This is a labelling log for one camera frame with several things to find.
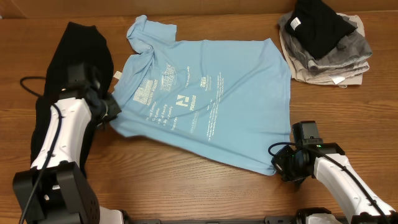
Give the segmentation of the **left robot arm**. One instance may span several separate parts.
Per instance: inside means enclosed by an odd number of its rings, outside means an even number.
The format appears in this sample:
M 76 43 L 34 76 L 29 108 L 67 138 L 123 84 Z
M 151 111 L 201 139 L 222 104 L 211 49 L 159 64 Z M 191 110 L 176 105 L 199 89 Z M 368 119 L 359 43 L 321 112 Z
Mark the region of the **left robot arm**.
M 13 179 L 20 223 L 130 223 L 125 211 L 100 206 L 80 169 L 87 127 L 104 126 L 121 112 L 100 71 L 85 63 L 69 66 L 58 97 L 38 156 Z

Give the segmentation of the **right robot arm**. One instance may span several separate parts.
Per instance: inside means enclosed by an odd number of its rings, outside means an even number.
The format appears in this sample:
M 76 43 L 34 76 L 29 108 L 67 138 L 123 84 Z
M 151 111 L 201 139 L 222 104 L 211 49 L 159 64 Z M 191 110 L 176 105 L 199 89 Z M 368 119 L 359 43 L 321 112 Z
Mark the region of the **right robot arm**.
M 317 179 L 338 202 L 348 223 L 397 223 L 397 211 L 360 178 L 337 143 L 323 142 L 315 121 L 295 123 L 292 132 L 293 142 L 279 142 L 281 149 L 270 153 L 284 182 L 300 186 L 307 177 Z

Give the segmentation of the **light blue printed t-shirt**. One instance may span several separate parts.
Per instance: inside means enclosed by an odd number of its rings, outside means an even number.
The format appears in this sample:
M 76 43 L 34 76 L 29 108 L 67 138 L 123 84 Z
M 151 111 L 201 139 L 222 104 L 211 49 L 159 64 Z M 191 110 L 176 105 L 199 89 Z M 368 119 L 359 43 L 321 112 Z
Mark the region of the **light blue printed t-shirt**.
M 176 40 L 177 26 L 136 18 L 134 53 L 113 96 L 112 128 L 273 175 L 268 147 L 290 137 L 289 67 L 266 40 Z

